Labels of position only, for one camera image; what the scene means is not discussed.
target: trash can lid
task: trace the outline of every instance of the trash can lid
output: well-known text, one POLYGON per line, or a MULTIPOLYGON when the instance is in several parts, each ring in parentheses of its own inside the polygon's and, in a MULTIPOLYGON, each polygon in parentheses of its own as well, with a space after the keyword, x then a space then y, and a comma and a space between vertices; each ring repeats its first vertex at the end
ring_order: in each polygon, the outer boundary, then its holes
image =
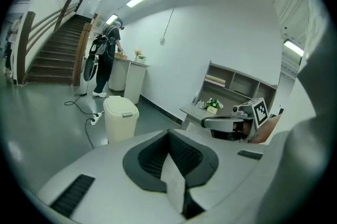
POLYGON ((110 96, 104 101, 104 110, 109 114, 136 113, 137 107, 127 98, 121 96, 110 96))

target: white trash can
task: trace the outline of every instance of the white trash can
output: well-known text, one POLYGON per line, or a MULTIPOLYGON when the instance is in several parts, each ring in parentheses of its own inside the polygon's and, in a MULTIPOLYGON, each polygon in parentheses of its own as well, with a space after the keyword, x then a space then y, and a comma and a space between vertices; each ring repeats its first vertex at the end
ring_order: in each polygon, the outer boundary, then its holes
POLYGON ((134 136, 139 111, 129 99, 110 96, 104 101, 103 107, 109 143, 134 136))

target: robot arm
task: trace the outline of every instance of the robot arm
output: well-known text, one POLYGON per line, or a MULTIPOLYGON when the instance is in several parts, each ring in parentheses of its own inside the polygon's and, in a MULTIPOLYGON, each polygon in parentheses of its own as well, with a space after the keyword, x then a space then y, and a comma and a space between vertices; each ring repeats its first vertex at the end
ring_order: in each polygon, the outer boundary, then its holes
POLYGON ((248 142, 256 136, 257 130, 267 119, 268 111, 264 99, 257 98, 234 106, 228 117, 204 118, 201 126, 210 129, 214 138, 248 142))

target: staircase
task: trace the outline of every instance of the staircase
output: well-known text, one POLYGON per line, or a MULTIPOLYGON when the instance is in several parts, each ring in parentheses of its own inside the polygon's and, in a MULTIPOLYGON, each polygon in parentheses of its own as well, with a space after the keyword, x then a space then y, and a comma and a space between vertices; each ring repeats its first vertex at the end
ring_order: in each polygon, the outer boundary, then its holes
POLYGON ((74 15, 64 23, 37 54, 26 76, 29 83, 71 84, 82 29, 91 19, 74 15))

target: power strip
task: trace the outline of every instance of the power strip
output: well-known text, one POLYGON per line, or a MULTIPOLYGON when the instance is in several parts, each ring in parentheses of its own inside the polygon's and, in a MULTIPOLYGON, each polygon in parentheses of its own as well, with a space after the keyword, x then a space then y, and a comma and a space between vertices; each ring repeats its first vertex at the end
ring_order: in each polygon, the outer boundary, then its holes
POLYGON ((95 126, 97 124, 97 122, 99 121, 99 119, 102 117, 104 111, 101 113, 97 113, 94 118, 91 120, 91 126, 95 126))

